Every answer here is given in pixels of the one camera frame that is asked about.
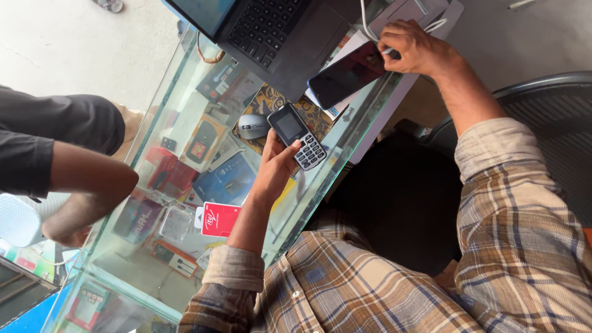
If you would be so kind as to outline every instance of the black shirt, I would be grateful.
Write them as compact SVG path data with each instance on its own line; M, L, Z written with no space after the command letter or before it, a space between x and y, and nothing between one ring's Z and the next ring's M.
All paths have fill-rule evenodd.
M34 97L0 86L0 192L45 198L54 140L113 155L125 130L105 98Z

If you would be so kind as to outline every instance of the glass display counter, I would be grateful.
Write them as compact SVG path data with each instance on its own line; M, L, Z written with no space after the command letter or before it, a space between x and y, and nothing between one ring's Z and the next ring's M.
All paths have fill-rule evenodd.
M369 13L388 5L373 4ZM260 155L231 128L263 82L229 55L223 67L203 62L197 38L191 27L181 37L126 157L138 186L92 228L69 274L72 287L59 295L64 306L52 310L43 332L129 332L150 323L146 332L169 332L200 289L209 253L225 238L202 235L195 208L210 197L241 205L248 195ZM200 49L206 58L219 51L204 36ZM269 219L266 265L295 241L400 77L388 72L366 86L322 139L327 158L289 181ZM123 317L131 313L130 323Z

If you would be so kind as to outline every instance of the phone keypad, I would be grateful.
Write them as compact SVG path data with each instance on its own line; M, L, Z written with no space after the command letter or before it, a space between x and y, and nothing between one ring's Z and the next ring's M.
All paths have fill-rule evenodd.
M301 143L302 146L300 148L300 151L296 154L296 159L299 161L300 165L303 168L308 168L311 164L314 164L315 162L324 158L325 151L319 145L319 143L314 140L312 134L308 134L301 141Z

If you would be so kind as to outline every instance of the laptop keyboard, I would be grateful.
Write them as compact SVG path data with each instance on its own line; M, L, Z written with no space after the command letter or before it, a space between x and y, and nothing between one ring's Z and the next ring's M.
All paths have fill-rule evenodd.
M312 0L254 0L228 40L267 68Z

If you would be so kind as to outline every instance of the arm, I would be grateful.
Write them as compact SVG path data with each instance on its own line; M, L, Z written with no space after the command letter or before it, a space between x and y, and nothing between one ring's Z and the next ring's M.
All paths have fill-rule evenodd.
M533 133L505 118L472 69L413 23L383 31L393 70L430 75L459 134L456 286L465 310L488 331L585 331L592 326L592 251L559 197Z
M445 41L426 34L415 21L388 24L378 48L383 51L389 46L401 53L401 60L385 55L385 68L432 77L459 136L483 120L506 117L466 60Z
M279 198L296 167L294 156L300 149L300 140L284 149L273 129L269 130L261 156L257 179L240 211L226 244L261 256L263 239L271 207Z
M203 286L193 296L179 323L179 333L247 332L255 297L263 290L261 259L269 212L296 167L296 140L285 148L270 130L257 179L226 240L210 254Z
M43 234L63 245L81 246L85 227L112 211L137 182L138 175L126 164L55 141L49 190L72 195L42 224Z

